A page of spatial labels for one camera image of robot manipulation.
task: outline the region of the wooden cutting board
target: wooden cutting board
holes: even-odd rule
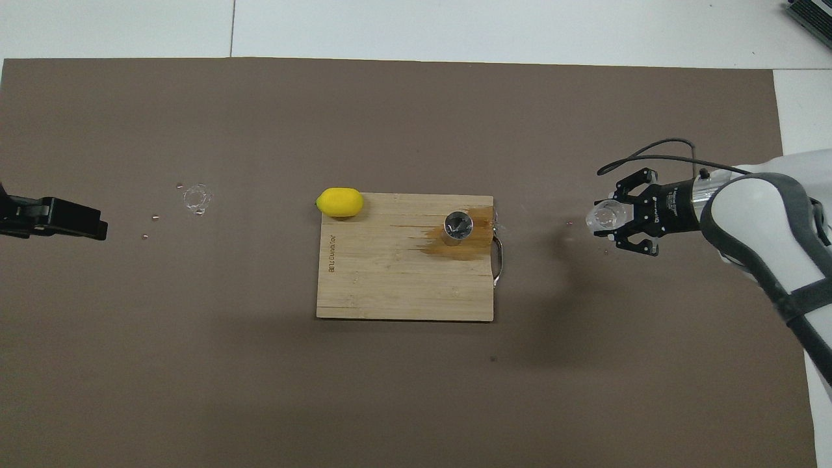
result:
[[[321,318],[492,321],[493,197],[363,193],[348,219],[322,216]],[[442,240],[451,212],[473,220],[457,246]]]

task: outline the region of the black cable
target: black cable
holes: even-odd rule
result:
[[[643,152],[649,150],[652,147],[657,147],[659,145],[663,145],[665,143],[670,143],[670,142],[685,143],[688,147],[691,148],[691,158],[696,159],[696,145],[693,144],[693,142],[691,140],[688,140],[686,138],[678,138],[678,137],[664,138],[664,139],[658,140],[656,142],[650,143],[649,145],[647,145],[647,146],[643,147],[642,149],[638,150],[637,152],[632,153],[629,157],[630,158],[636,157],[636,156],[642,154]],[[691,165],[691,174],[693,174],[693,177],[696,177],[696,163],[695,162]]]
[[[650,146],[647,146],[646,148],[650,149],[650,148],[654,147],[655,145],[656,144],[651,144]],[[737,173],[740,173],[740,174],[751,174],[751,172],[746,171],[745,169],[738,169],[736,167],[727,166],[725,164],[720,164],[718,162],[708,162],[708,161],[703,161],[701,159],[694,159],[692,157],[670,156],[670,155],[667,155],[667,154],[638,154],[638,152],[636,152],[633,155],[630,155],[628,157],[625,157],[623,159],[619,159],[617,161],[613,161],[613,162],[610,162],[609,164],[606,164],[601,169],[598,169],[597,174],[599,176],[603,176],[604,174],[606,174],[606,173],[608,173],[608,172],[610,172],[614,169],[617,169],[621,164],[624,164],[625,162],[638,161],[640,159],[667,159],[667,160],[670,160],[670,161],[693,162],[693,163],[699,164],[701,166],[714,167],[715,169],[725,169],[727,171],[737,172]]]

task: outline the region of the water droplet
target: water droplet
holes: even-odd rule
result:
[[[182,195],[182,199],[185,201],[185,208],[191,210],[197,216],[205,214],[208,203],[210,203],[213,197],[214,194],[208,190],[205,184],[196,184],[186,190]]]

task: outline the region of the brown table surface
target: brown table surface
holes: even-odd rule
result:
[[[651,258],[583,222],[656,139],[779,156],[770,71],[6,60],[0,125],[9,193],[110,223],[0,238],[2,466],[815,464],[762,291],[696,232]],[[493,195],[496,321],[315,319],[331,186]]]

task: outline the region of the yellow lemon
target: yellow lemon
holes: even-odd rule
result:
[[[328,217],[353,217],[364,207],[364,197],[354,188],[331,187],[314,204]]]

